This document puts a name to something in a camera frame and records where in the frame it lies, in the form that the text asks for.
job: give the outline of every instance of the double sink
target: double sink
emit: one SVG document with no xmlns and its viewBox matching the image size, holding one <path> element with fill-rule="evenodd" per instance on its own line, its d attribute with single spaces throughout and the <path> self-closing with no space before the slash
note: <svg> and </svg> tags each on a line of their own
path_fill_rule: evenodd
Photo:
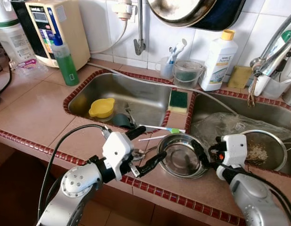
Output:
<svg viewBox="0 0 291 226">
<path fill-rule="evenodd" d="M 170 92 L 170 87 L 148 84 L 113 73 L 104 73 L 94 77 L 70 101 L 68 109 L 74 115 L 93 119 L 88 113 L 92 102 L 100 98 L 112 97 L 115 99 L 114 114 L 126 114 L 124 103 L 128 102 L 138 124 L 161 126 L 167 120 L 166 111 Z M 256 103 L 254 108 L 248 108 L 247 101 L 244 99 L 220 94 L 212 95 L 241 115 L 291 130 L 291 111 L 285 108 L 264 103 Z M 217 112 L 228 113 L 229 111 L 209 97 L 197 95 L 191 124 Z M 287 163 L 280 171 L 291 175 L 291 150 L 288 152 Z"/>
</svg>

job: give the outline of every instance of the green spray bottle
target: green spray bottle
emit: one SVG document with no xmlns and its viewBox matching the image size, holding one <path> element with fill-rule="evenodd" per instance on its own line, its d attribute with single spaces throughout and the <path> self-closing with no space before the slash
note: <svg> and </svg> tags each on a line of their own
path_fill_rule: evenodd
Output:
<svg viewBox="0 0 291 226">
<path fill-rule="evenodd" d="M 67 86 L 75 86 L 80 80 L 75 70 L 67 43 L 63 43 L 60 34 L 55 34 L 52 45 L 53 54 Z"/>
</svg>

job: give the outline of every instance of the green liquid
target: green liquid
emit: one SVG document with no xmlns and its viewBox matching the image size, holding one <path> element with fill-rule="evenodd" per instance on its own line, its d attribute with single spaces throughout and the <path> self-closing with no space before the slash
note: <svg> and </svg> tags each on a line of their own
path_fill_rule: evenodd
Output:
<svg viewBox="0 0 291 226">
<path fill-rule="evenodd" d="M 56 59 L 66 85 L 75 86 L 79 84 L 80 80 L 75 70 L 75 66 L 72 61 L 71 55 L 68 55 L 63 58 L 56 57 Z"/>
</svg>

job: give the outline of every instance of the yellow cap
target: yellow cap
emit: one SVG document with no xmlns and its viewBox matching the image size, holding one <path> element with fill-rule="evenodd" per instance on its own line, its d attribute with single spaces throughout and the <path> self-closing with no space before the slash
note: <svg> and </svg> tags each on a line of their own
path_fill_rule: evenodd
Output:
<svg viewBox="0 0 291 226">
<path fill-rule="evenodd" d="M 234 38 L 234 33 L 235 31 L 233 30 L 224 30 L 221 36 L 221 39 L 226 40 L 226 41 L 230 41 Z"/>
</svg>

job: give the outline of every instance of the backsplash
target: backsplash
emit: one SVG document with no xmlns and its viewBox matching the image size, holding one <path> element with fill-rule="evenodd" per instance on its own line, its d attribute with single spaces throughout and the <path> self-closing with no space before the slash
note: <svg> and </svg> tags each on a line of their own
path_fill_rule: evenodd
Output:
<svg viewBox="0 0 291 226">
<path fill-rule="evenodd" d="M 80 0 L 79 3 L 90 50 L 104 49 L 114 43 L 123 29 L 123 22 L 112 12 L 112 5 L 117 1 Z M 249 66 L 253 58 L 260 56 L 274 32 L 290 14 L 291 0 L 246 0 L 238 20 L 230 27 L 236 31 L 234 41 L 239 49 L 228 74 L 235 65 Z M 170 27 L 160 21 L 143 0 L 146 49 L 137 56 L 133 40 L 138 39 L 138 15 L 132 17 L 122 39 L 111 49 L 93 54 L 92 58 L 154 70 L 155 64 L 169 55 L 169 46 L 175 46 L 184 38 L 188 44 L 179 58 L 204 62 L 210 42 L 221 36 L 221 32 Z M 282 78 L 285 77 L 291 77 L 291 59 L 283 71 Z"/>
</svg>

